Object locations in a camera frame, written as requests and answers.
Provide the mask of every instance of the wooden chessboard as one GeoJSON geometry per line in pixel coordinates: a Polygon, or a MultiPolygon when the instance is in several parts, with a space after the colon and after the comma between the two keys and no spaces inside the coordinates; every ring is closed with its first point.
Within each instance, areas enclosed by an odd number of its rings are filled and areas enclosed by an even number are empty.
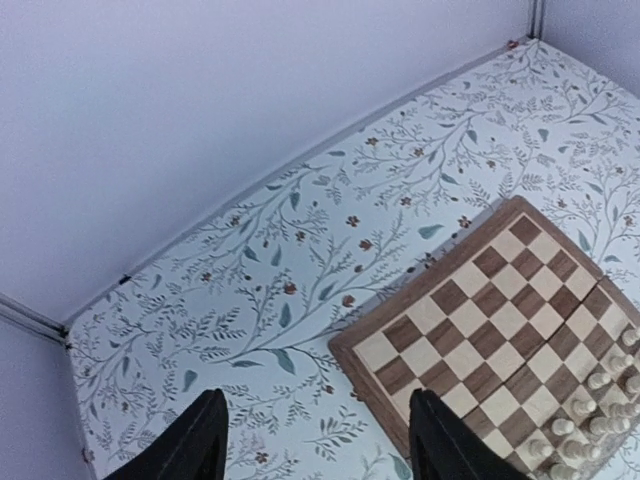
{"type": "Polygon", "coordinates": [[[557,451],[534,458],[527,445],[542,439],[559,448],[573,439],[612,453],[620,438],[595,438],[584,428],[587,418],[576,417],[570,405],[593,398],[599,405],[593,417],[610,403],[636,400],[623,386],[640,373],[637,366],[622,374],[608,368],[612,356],[640,349],[620,338],[634,324],[640,325],[640,313],[622,292],[516,197],[330,348],[405,457],[409,398],[429,388],[522,472],[537,475],[563,462],[588,478],[597,465],[557,451]],[[598,371],[611,373],[614,382],[593,391],[586,379],[598,371]],[[550,428],[556,418],[583,428],[557,437],[550,428]]]}

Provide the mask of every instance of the chessboard square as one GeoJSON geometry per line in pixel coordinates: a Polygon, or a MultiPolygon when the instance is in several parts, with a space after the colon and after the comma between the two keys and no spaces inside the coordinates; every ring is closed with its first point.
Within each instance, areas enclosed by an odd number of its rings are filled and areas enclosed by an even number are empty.
{"type": "Polygon", "coordinates": [[[469,342],[475,347],[485,360],[495,353],[504,343],[506,338],[491,322],[485,322],[469,337],[469,342]]]}
{"type": "Polygon", "coordinates": [[[566,282],[576,268],[578,268],[578,264],[574,262],[564,250],[560,250],[556,256],[547,263],[547,267],[549,267],[560,280],[566,282]]]}
{"type": "Polygon", "coordinates": [[[502,386],[487,398],[480,408],[494,425],[500,425],[515,412],[520,405],[511,392],[502,386]]]}
{"type": "Polygon", "coordinates": [[[607,297],[600,287],[591,290],[591,293],[584,299],[583,305],[591,312],[591,314],[600,320],[604,313],[611,305],[611,300],[607,297]]]}
{"type": "Polygon", "coordinates": [[[575,272],[565,282],[565,285],[579,300],[584,300],[596,284],[596,278],[584,267],[576,268],[575,272]]]}
{"type": "Polygon", "coordinates": [[[421,375],[419,380],[424,388],[433,390],[439,397],[442,397],[460,382],[456,374],[442,360],[421,375]]]}
{"type": "Polygon", "coordinates": [[[460,418],[478,406],[477,400],[462,383],[453,387],[442,401],[460,418]]]}
{"type": "Polygon", "coordinates": [[[409,346],[413,345],[422,338],[422,334],[418,327],[415,326],[413,321],[403,315],[399,320],[393,322],[389,327],[385,328],[384,333],[387,340],[391,342],[391,345],[398,351],[403,352],[409,346]]]}
{"type": "Polygon", "coordinates": [[[488,360],[487,363],[502,379],[507,380],[524,363],[524,358],[510,343],[505,343],[488,360]]]}
{"type": "Polygon", "coordinates": [[[445,315],[451,315],[455,310],[467,301],[467,296],[460,287],[451,279],[445,282],[435,293],[431,295],[440,310],[445,315]]]}
{"type": "Polygon", "coordinates": [[[415,375],[401,357],[394,358],[376,371],[375,374],[389,395],[395,395],[415,378],[415,375]]]}
{"type": "Polygon", "coordinates": [[[533,370],[529,368],[529,365],[524,364],[516,373],[509,377],[504,385],[522,405],[542,386],[542,382],[538,376],[533,373],[533,370]]]}
{"type": "Polygon", "coordinates": [[[478,293],[478,290],[489,281],[487,276],[473,262],[464,263],[455,271],[451,279],[469,298],[478,293]]]}
{"type": "Polygon", "coordinates": [[[529,245],[529,250],[538,257],[543,263],[548,263],[560,251],[560,244],[556,242],[551,235],[542,232],[529,245]]]}
{"type": "Polygon", "coordinates": [[[538,270],[529,283],[547,301],[551,300],[562,286],[562,281],[547,267],[538,270]]]}
{"type": "Polygon", "coordinates": [[[362,362],[375,372],[398,356],[398,352],[382,332],[376,332],[355,346],[362,362]]]}
{"type": "Polygon", "coordinates": [[[427,333],[427,340],[441,356],[447,355],[464,340],[460,330],[448,318],[427,333]]]}
{"type": "Polygon", "coordinates": [[[558,331],[549,338],[548,343],[553,351],[562,360],[565,360],[580,343],[580,340],[567,325],[561,325],[558,331]]]}
{"type": "Polygon", "coordinates": [[[516,448],[536,430],[536,424],[525,410],[519,408],[502,422],[499,429],[511,446],[516,448]]]}
{"type": "Polygon", "coordinates": [[[460,380],[467,378],[482,364],[482,357],[467,340],[453,349],[444,360],[460,380]]]}
{"type": "Polygon", "coordinates": [[[449,319],[465,338],[472,335],[487,321],[486,315],[482,313],[475,302],[465,302],[451,314],[449,319]]]}
{"type": "Polygon", "coordinates": [[[417,342],[402,352],[400,356],[416,377],[421,376],[442,358],[433,345],[429,343],[429,340],[424,337],[420,337],[417,342]]]}
{"type": "Polygon", "coordinates": [[[580,305],[580,300],[566,286],[558,289],[549,304],[560,314],[563,319],[567,319],[580,305]]]}
{"type": "Polygon", "coordinates": [[[542,268],[540,259],[528,248],[520,252],[520,254],[511,261],[511,265],[527,280],[530,280],[538,270],[542,268]]]}
{"type": "Polygon", "coordinates": [[[544,425],[547,420],[558,410],[560,403],[544,385],[531,395],[531,398],[522,406],[531,420],[538,426],[544,425]]]}
{"type": "Polygon", "coordinates": [[[511,302],[505,303],[500,310],[489,319],[508,340],[527,323],[527,319],[511,302]]]}
{"type": "Polygon", "coordinates": [[[509,231],[525,245],[529,245],[533,242],[541,232],[540,228],[525,216],[520,217],[509,231]]]}
{"type": "Polygon", "coordinates": [[[491,395],[501,383],[500,377],[486,363],[480,365],[464,379],[465,386],[479,403],[491,395]]]}
{"type": "Polygon", "coordinates": [[[550,338],[563,322],[564,319],[548,303],[545,303],[530,321],[545,339],[550,338]]]}
{"type": "Polygon", "coordinates": [[[524,288],[527,281],[511,265],[505,266],[491,281],[508,299],[524,288]]]}
{"type": "Polygon", "coordinates": [[[487,278],[493,278],[504,268],[507,261],[496,252],[495,248],[489,246],[473,260],[473,263],[487,278]]]}
{"type": "Polygon", "coordinates": [[[547,344],[527,362],[529,368],[542,383],[545,383],[562,366],[562,360],[547,344]]]}
{"type": "Polygon", "coordinates": [[[524,244],[509,230],[502,231],[491,242],[491,246],[493,246],[507,262],[513,261],[525,248],[524,244]]]}
{"type": "Polygon", "coordinates": [[[573,349],[564,363],[579,382],[584,382],[598,365],[598,360],[584,344],[580,343],[573,349]]]}
{"type": "Polygon", "coordinates": [[[551,378],[545,382],[545,386],[551,394],[556,397],[559,403],[564,403],[569,396],[578,388],[580,382],[564,365],[551,375],[551,378]]]}
{"type": "Polygon", "coordinates": [[[584,340],[592,332],[597,320],[591,315],[584,305],[579,305],[573,315],[567,320],[567,326],[580,340],[584,340]]]}
{"type": "Polygon", "coordinates": [[[493,284],[487,283],[473,296],[473,301],[482,313],[490,317],[500,310],[500,307],[507,302],[507,299],[493,284]]]}
{"type": "Polygon", "coordinates": [[[527,284],[511,299],[511,303],[522,313],[525,318],[531,319],[545,304],[544,299],[535,289],[527,284]]]}

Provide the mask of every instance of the floral pattern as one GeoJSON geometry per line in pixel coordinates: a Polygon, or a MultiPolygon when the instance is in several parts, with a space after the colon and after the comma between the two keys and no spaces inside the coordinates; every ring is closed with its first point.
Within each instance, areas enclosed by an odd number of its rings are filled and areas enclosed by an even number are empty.
{"type": "MultiPolygon", "coordinates": [[[[211,218],[73,325],[98,476],[221,387],[231,480],[409,479],[327,341],[515,194],[638,303],[639,126],[636,98],[531,41],[211,218]]],[[[639,440],[598,478],[640,478],[639,440]]]]}

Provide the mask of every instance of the white wall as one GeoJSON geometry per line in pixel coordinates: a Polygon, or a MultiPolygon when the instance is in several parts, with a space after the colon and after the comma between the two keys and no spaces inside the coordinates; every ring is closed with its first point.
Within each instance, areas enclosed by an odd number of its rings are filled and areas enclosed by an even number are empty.
{"type": "Polygon", "coordinates": [[[547,0],[543,39],[640,96],[640,3],[547,0]]]}
{"type": "Polygon", "coordinates": [[[0,472],[7,480],[86,480],[71,365],[60,344],[0,317],[0,472]]]}
{"type": "Polygon", "coordinates": [[[0,292],[64,320],[216,206],[526,32],[521,0],[4,2],[0,292]]]}

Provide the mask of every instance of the light square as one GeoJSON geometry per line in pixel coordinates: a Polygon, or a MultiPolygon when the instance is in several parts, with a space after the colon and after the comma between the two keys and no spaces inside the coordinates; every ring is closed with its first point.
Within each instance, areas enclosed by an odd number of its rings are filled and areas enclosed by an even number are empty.
{"type": "Polygon", "coordinates": [[[473,348],[473,345],[468,340],[454,348],[444,360],[460,380],[467,378],[471,372],[484,362],[478,351],[473,348]]]}
{"type": "Polygon", "coordinates": [[[562,365],[562,360],[558,354],[545,343],[527,362],[527,365],[529,365],[529,368],[536,374],[540,381],[544,383],[549,380],[551,375],[562,365]]]}
{"type": "Polygon", "coordinates": [[[418,377],[442,359],[437,350],[425,337],[421,337],[417,342],[402,352],[400,356],[411,371],[418,377]]]}
{"type": "Polygon", "coordinates": [[[527,284],[525,278],[511,265],[505,266],[491,282],[511,300],[527,284]]]}

